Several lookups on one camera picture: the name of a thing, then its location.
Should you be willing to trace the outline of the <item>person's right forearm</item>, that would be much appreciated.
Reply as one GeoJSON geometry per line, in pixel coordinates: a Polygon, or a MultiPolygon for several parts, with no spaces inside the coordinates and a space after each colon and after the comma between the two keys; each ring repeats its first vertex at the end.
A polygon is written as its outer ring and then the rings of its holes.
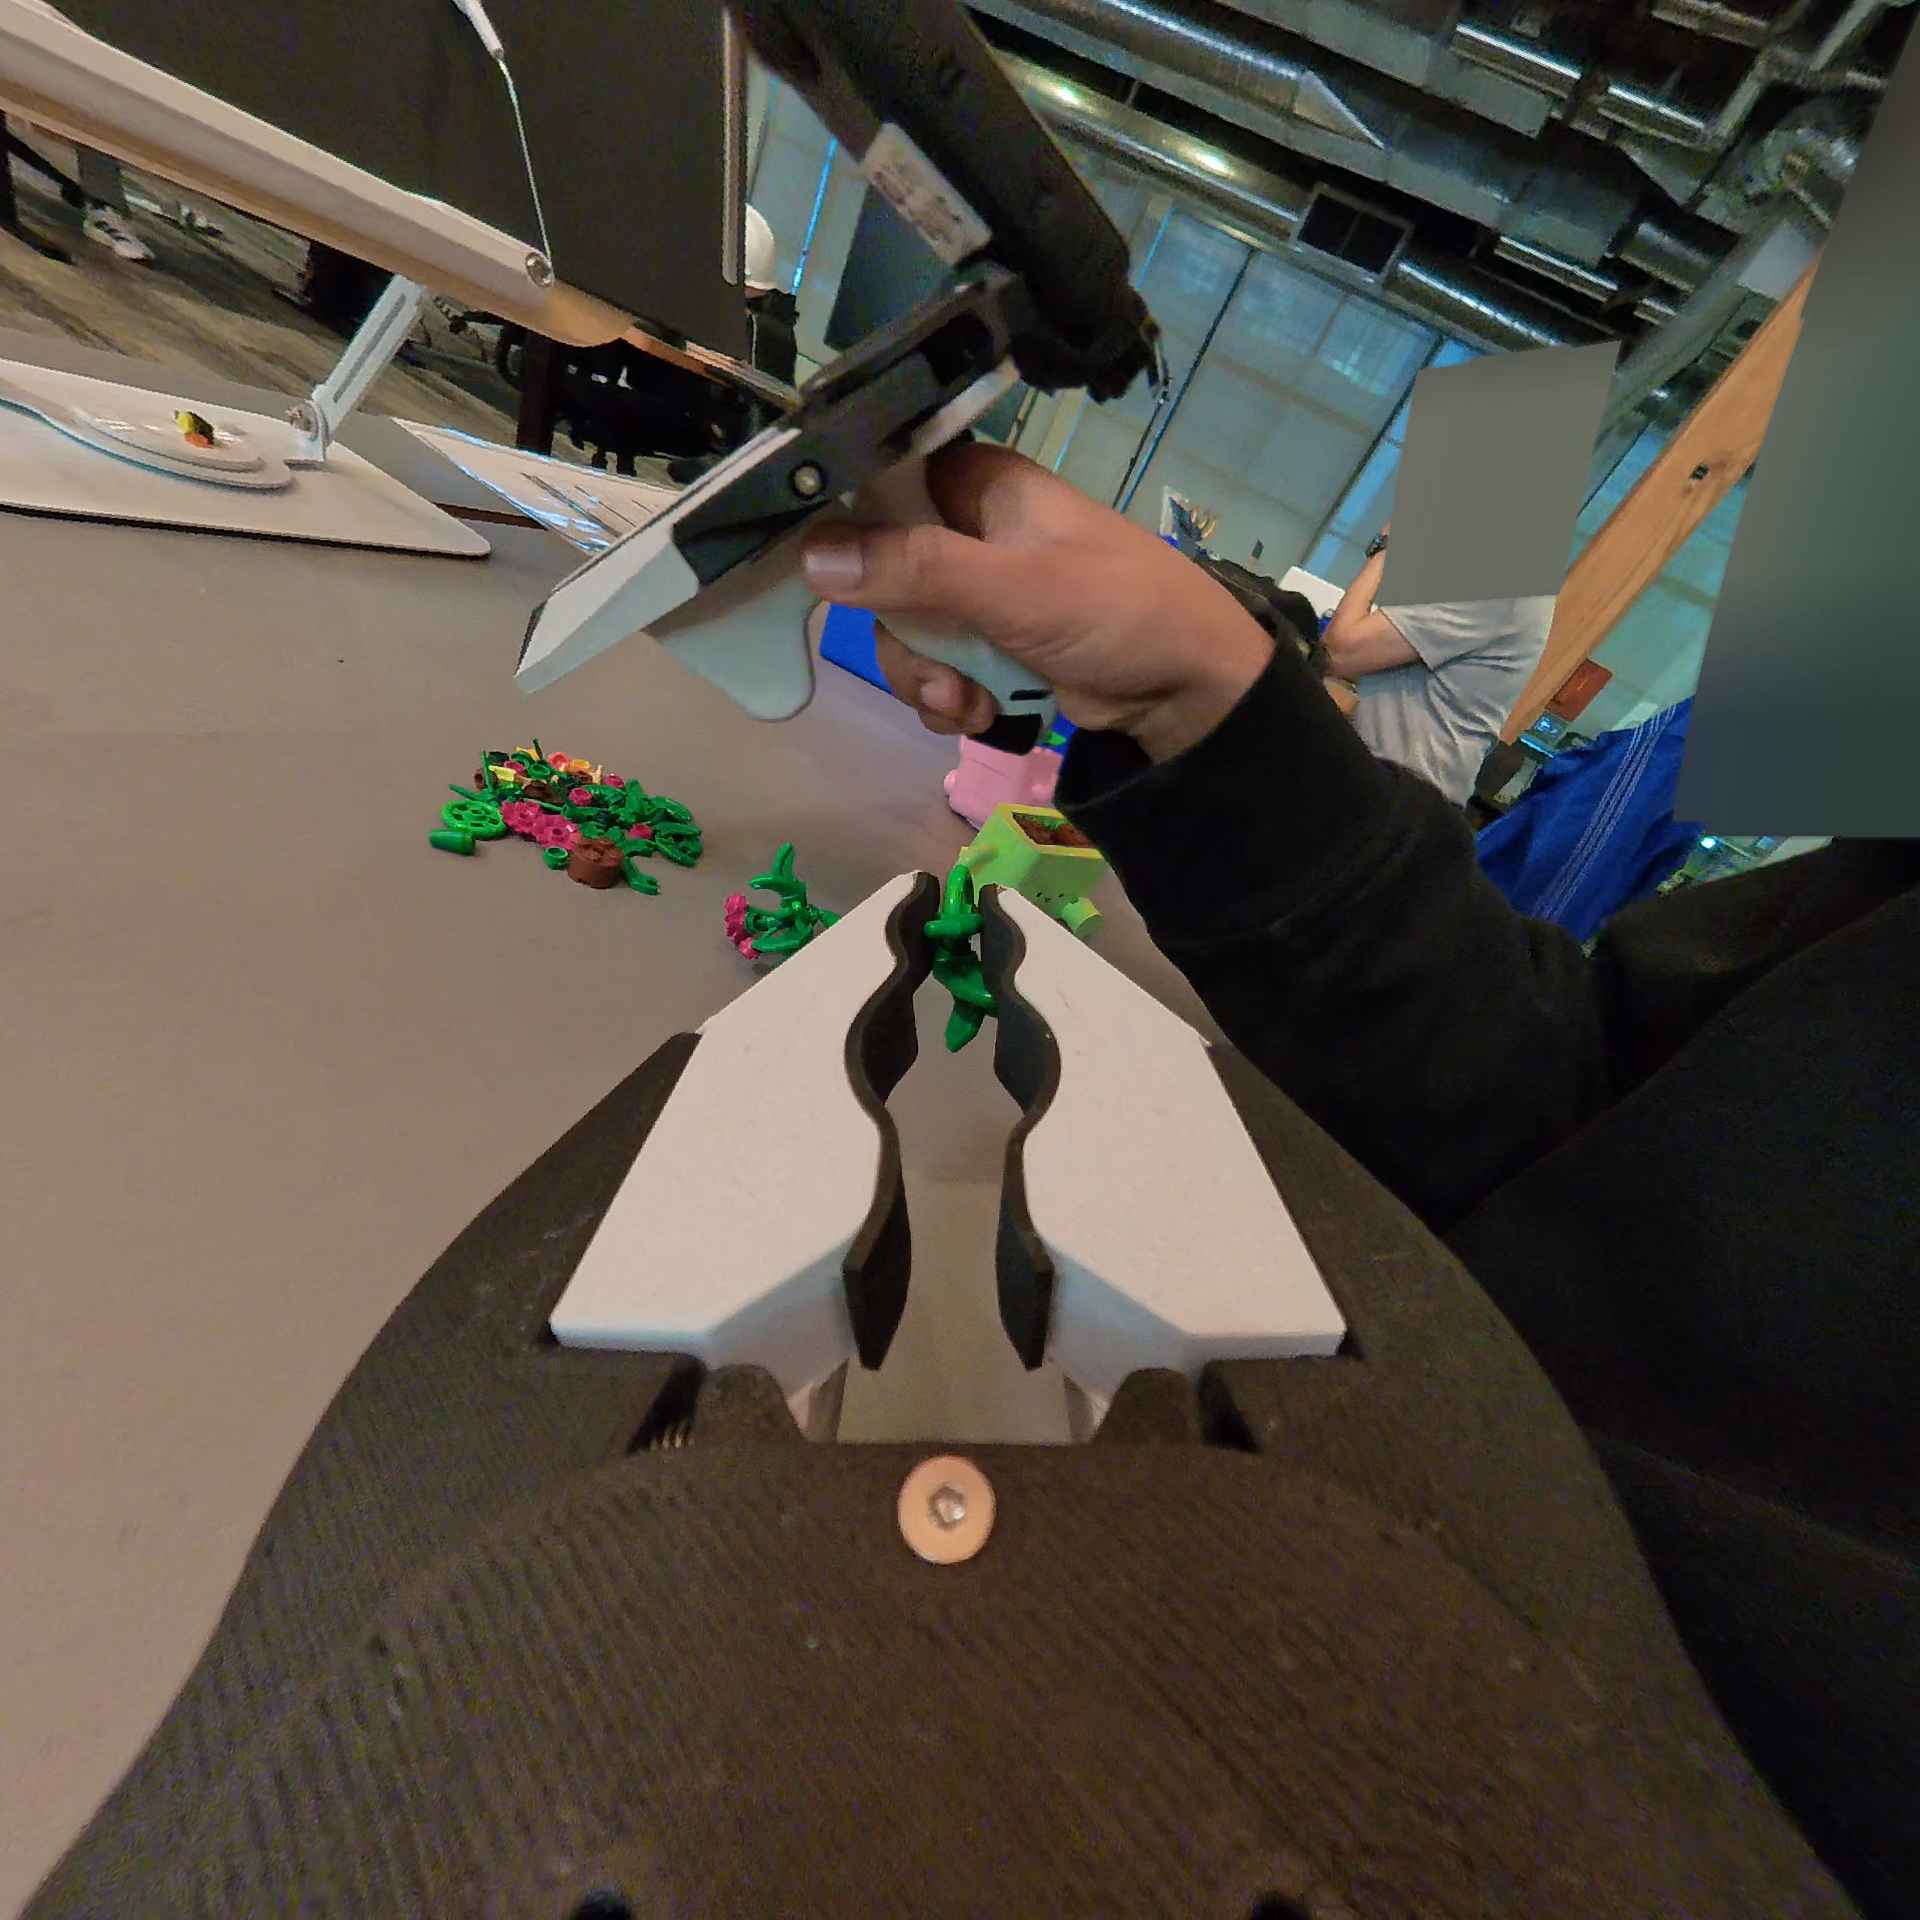
{"type": "Polygon", "coordinates": [[[1382,763],[1240,611],[1048,669],[1060,801],[1237,1051],[1450,1228],[1602,1108],[1596,974],[1510,907],[1431,784],[1382,763]]]}

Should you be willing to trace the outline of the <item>pile of small toy pieces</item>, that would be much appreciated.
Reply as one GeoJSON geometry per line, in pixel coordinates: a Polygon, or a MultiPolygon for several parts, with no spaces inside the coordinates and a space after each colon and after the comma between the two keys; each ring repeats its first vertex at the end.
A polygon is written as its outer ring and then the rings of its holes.
{"type": "Polygon", "coordinates": [[[647,896],[660,894],[656,869],[695,871],[706,858],[706,832],[681,801],[600,760],[550,751],[536,738],[481,751],[468,781],[448,787],[432,828],[443,826],[480,840],[480,849],[462,858],[516,844],[536,852],[541,866],[561,878],[578,841],[616,840],[629,852],[629,885],[614,890],[647,896]]]}

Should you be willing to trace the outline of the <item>dark computer monitor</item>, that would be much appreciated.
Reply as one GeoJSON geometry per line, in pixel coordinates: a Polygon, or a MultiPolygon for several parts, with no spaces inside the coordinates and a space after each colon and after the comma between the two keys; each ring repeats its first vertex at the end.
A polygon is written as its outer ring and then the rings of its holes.
{"type": "Polygon", "coordinates": [[[525,242],[559,278],[739,357],[724,12],[485,3],[520,111],[449,3],[77,3],[111,47],[525,242]]]}

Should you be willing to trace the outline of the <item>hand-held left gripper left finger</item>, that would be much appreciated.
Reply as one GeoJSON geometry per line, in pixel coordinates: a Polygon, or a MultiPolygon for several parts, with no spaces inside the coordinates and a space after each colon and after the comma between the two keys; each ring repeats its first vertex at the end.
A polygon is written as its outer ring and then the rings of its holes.
{"type": "Polygon", "coordinates": [[[557,1343],[751,1365],[832,1442],[854,1363],[906,1314],[911,1228],[889,1096],[918,1057],[932,876],[895,878],[691,1040],[559,1296],[557,1343]]]}

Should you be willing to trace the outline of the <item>green toy leaf cluster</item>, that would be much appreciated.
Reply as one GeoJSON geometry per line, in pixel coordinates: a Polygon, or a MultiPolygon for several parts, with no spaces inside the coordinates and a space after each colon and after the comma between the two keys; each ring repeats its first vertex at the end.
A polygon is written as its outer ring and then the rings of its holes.
{"type": "Polygon", "coordinates": [[[956,861],[948,871],[939,907],[924,925],[930,978],[950,996],[944,1029],[948,1051],[964,1049],[985,1022],[997,1019],[997,996],[979,949],[984,925],[974,871],[956,861]]]}

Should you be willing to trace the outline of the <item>lime toy brick pot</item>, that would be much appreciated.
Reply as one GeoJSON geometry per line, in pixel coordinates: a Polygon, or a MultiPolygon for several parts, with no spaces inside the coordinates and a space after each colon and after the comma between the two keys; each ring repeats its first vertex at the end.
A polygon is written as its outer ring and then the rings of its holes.
{"type": "Polygon", "coordinates": [[[1066,931],[1090,936],[1102,925],[1094,894],[1109,865],[1065,814],[1038,802],[1003,802],[990,811],[956,863],[974,889],[1020,894],[1066,931]]]}

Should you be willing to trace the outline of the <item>person's right hand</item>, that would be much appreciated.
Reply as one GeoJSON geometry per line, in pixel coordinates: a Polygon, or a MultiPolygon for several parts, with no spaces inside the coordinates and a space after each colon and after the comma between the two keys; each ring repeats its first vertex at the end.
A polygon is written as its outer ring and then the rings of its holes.
{"type": "Polygon", "coordinates": [[[900,623],[984,637],[1065,716],[1164,763],[1205,738],[1276,658],[1274,638],[1191,560],[997,445],[926,464],[935,521],[834,525],[802,546],[810,588],[877,616],[877,663],[929,733],[981,734],[995,698],[906,645],[900,623]]]}

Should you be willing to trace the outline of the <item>laminated paper sheet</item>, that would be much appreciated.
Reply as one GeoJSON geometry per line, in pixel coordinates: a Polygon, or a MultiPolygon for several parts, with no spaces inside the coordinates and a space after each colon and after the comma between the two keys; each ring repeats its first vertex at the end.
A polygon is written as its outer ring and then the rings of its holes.
{"type": "Polygon", "coordinates": [[[505,506],[532,517],[583,553],[606,552],[680,502],[681,487],[665,481],[544,459],[455,429],[411,420],[398,420],[397,427],[505,506]]]}

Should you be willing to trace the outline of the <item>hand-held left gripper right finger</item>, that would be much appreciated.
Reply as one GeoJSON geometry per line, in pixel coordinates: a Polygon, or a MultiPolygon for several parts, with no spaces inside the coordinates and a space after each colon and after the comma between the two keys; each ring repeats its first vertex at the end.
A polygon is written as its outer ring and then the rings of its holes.
{"type": "Polygon", "coordinates": [[[1003,1329],[1090,1439],[1137,1373],[1330,1359],[1346,1318],[1205,1036],[1020,894],[979,949],[1020,1108],[997,1228],[1003,1329]]]}

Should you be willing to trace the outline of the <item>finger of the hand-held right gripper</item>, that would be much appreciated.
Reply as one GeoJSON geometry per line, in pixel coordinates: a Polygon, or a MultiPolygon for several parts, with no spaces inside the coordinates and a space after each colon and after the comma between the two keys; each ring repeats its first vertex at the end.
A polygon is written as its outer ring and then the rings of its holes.
{"type": "Polygon", "coordinates": [[[541,693],[629,637],[727,697],[810,697],[811,593],[795,539],[818,506],[818,480],[795,484],[806,435],[777,427],[606,553],[581,565],[532,613],[516,685],[541,693]]]}

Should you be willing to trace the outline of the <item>white monitor stand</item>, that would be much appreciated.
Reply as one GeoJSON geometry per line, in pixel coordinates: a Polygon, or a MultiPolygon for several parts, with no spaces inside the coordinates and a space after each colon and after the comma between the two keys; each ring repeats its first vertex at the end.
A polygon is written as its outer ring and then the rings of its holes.
{"type": "Polygon", "coordinates": [[[126,382],[5,361],[5,509],[184,533],[446,560],[488,539],[344,443],[428,296],[541,322],[559,288],[548,224],[516,238],[405,190],[200,85],[87,35],[51,4],[5,4],[5,107],[247,215],[394,271],[333,371],[284,420],[126,382]],[[174,410],[212,420],[219,451],[184,443],[174,410]]]}

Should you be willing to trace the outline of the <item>wooden pillar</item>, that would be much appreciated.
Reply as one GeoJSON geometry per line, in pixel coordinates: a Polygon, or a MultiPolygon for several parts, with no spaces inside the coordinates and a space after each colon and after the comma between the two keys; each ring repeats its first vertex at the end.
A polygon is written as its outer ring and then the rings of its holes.
{"type": "Polygon", "coordinates": [[[1702,521],[1753,470],[1798,347],[1821,255],[1679,423],[1620,506],[1573,560],[1553,637],[1502,728],[1517,744],[1656,582],[1702,521]]]}

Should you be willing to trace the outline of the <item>green leafy toy plant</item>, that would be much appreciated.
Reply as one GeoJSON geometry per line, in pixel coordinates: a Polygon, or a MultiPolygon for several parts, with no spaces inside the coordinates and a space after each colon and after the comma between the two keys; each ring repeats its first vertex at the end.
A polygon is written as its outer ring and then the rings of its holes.
{"type": "Polygon", "coordinates": [[[727,900],[727,939],[757,968],[783,965],[840,921],[840,914],[811,900],[795,861],[795,844],[782,844],[772,869],[727,900]]]}

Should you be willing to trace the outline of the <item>pink toy pot with plant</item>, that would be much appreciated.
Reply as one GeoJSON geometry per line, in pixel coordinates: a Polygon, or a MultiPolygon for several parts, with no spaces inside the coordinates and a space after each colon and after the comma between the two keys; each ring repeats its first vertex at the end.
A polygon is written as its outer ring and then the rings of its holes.
{"type": "Polygon", "coordinates": [[[1013,753],[984,738],[962,736],[956,766],[944,781],[948,807],[974,828],[984,826],[999,807],[1049,809],[1062,763],[1065,751],[1053,742],[1013,753]]]}

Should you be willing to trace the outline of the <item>silver ceiling ducts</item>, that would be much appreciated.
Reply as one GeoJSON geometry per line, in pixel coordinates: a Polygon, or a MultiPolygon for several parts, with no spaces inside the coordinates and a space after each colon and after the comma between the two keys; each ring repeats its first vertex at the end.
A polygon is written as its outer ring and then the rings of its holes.
{"type": "Polygon", "coordinates": [[[1837,214],[1916,4],[974,4],[1060,85],[1377,205],[1455,264],[1628,343],[1705,314],[1837,214]]]}

